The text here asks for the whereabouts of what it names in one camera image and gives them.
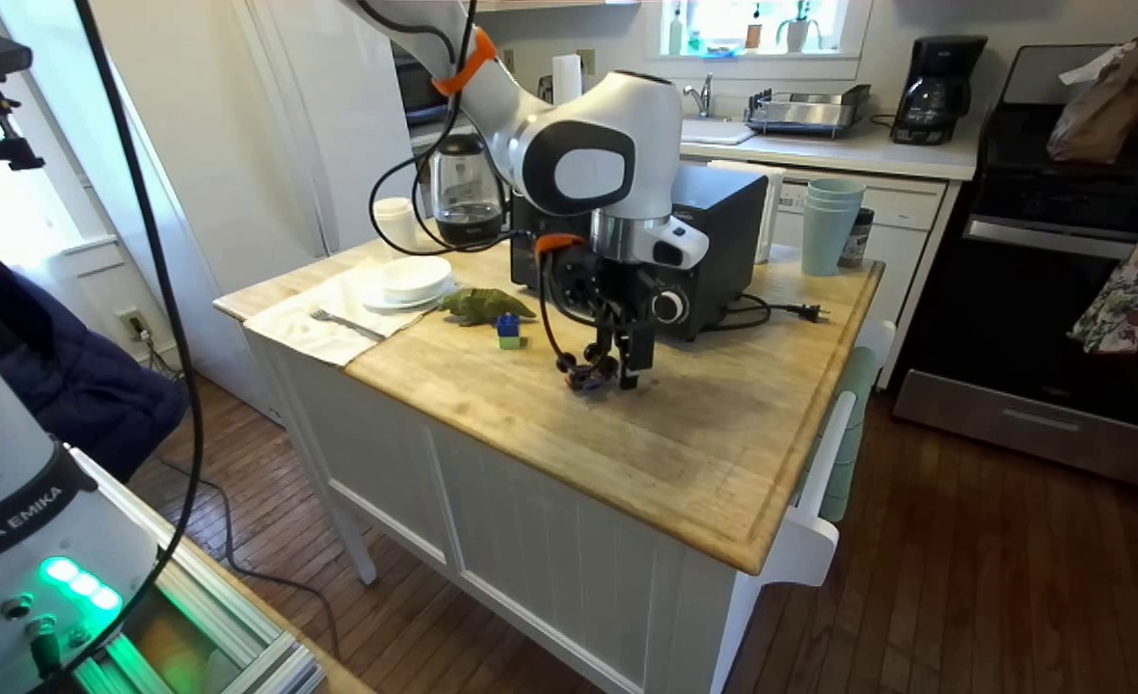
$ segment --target butcher block top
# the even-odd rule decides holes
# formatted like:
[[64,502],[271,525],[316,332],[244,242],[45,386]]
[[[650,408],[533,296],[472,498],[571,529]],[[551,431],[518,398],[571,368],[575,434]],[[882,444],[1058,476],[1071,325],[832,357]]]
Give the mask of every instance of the butcher block top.
[[[234,319],[271,308],[359,260],[391,255],[359,246],[216,300]],[[510,250],[447,255],[455,282],[514,289]],[[738,569],[760,569],[780,517],[827,424],[842,367],[875,296],[881,267],[803,278],[800,260],[755,267],[765,300],[810,300],[821,325],[773,312],[746,332],[658,343],[641,389],[577,398],[557,368],[540,325],[527,348],[503,349],[494,327],[460,327],[425,312],[393,337],[347,362],[347,376],[590,493]],[[551,312],[562,349],[590,327]]]

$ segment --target wooden floor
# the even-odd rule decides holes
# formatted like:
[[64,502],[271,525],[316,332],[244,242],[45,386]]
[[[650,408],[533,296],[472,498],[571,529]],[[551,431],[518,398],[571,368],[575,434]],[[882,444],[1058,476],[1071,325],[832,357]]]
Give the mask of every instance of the wooden floor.
[[[216,386],[206,399],[206,476],[230,493],[234,560],[321,587],[359,679],[387,694],[590,688],[382,535],[382,580],[362,588],[280,427]],[[134,486],[176,510],[158,462]],[[213,493],[193,535],[224,540]],[[312,598],[245,580],[330,648]],[[724,688],[1138,694],[1138,493],[899,424],[875,399],[830,580],[765,588]]]

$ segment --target oven handle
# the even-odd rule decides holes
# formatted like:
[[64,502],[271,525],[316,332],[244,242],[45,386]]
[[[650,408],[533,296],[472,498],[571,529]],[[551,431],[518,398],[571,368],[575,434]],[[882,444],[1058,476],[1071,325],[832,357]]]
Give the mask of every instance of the oven handle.
[[1116,260],[1129,259],[1134,250],[1134,242],[1068,236],[1068,227],[1046,231],[1046,227],[1023,227],[1023,224],[1000,224],[1000,219],[969,219],[963,238],[1082,255],[1082,259],[1116,259]]

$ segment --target green light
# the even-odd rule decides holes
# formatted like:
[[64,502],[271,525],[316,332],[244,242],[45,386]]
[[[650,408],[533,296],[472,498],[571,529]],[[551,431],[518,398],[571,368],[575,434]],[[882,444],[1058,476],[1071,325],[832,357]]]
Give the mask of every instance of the green light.
[[56,556],[45,562],[45,574],[56,580],[74,580],[82,569],[64,556]]
[[118,610],[118,592],[114,592],[113,587],[99,587],[99,588],[94,592],[94,606],[113,614],[113,610]]
[[95,574],[76,574],[76,578],[68,580],[68,588],[74,588],[74,592],[95,592],[99,580],[95,580]]

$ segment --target faucet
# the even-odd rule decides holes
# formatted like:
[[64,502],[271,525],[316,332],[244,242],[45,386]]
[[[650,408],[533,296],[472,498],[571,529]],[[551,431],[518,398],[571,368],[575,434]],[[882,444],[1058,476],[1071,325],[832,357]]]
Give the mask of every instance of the faucet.
[[692,101],[693,101],[693,115],[701,115],[701,118],[713,118],[713,77],[707,77],[707,86],[701,86],[701,89],[693,89],[693,86],[684,86],[684,97],[692,97]]

